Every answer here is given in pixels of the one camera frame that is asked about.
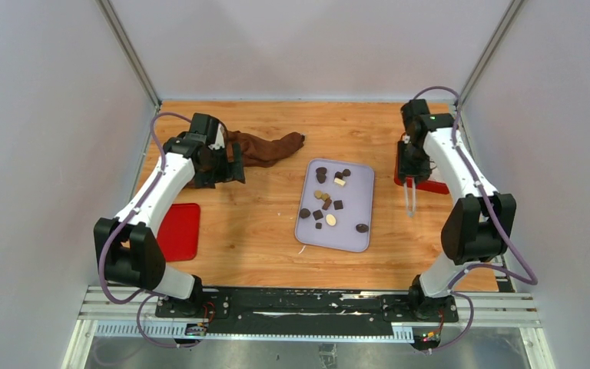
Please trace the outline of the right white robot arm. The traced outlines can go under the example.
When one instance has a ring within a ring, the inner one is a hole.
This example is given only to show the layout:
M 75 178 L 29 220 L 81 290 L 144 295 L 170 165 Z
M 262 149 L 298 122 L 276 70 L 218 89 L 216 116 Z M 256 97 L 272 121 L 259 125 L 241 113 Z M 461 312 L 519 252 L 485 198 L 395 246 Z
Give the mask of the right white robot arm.
M 516 201 L 477 168 L 462 146 L 454 116 L 431 113 L 424 99 L 408 101 L 400 113 L 405 133 L 397 144 L 398 179 L 405 188 L 414 188 L 437 169 L 453 201 L 440 234 L 441 254 L 409 288 L 409 313 L 427 321 L 470 267 L 489 264 L 508 251 L 505 238 L 511 234 Z

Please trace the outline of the dark oval chocolate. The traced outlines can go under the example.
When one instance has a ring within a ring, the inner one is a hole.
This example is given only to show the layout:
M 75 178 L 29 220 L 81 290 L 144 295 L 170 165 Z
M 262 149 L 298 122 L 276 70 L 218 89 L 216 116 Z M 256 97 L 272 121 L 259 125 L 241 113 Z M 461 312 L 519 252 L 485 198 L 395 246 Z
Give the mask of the dark oval chocolate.
M 357 224 L 355 229 L 359 233 L 367 233 L 370 228 L 367 224 Z

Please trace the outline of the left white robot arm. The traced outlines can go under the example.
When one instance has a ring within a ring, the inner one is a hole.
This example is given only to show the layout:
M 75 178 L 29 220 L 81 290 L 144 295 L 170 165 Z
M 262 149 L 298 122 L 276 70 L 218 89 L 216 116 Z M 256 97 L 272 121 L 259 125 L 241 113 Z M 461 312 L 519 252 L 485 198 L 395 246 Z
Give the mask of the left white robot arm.
M 175 299 L 185 317 L 204 309 L 202 281 L 198 276 L 167 264 L 157 240 L 161 224 L 176 197 L 188 183 L 215 188 L 218 183 L 245 183 L 240 146 L 229 144 L 226 125 L 212 115 L 195 113 L 181 120 L 189 129 L 161 143 L 159 159 L 150 177 L 113 218 L 100 218 L 94 226 L 94 246 L 101 289 L 114 304 L 131 302 L 141 293 Z

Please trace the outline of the red box with white liners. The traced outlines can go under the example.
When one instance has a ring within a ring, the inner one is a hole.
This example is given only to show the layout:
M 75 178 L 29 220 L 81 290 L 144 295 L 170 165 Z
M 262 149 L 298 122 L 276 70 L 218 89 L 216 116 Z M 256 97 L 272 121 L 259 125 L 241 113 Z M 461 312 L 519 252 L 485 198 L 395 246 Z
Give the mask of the red box with white liners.
M 403 186 L 403 175 L 399 173 L 398 169 L 394 170 L 394 182 L 396 185 Z M 412 178 L 406 178 L 406 186 L 413 187 Z M 439 170 L 435 165 L 431 165 L 431 175 L 428 180 L 416 184 L 416 189 L 420 191 L 427 191 L 436 194 L 449 194 L 449 188 L 442 179 Z

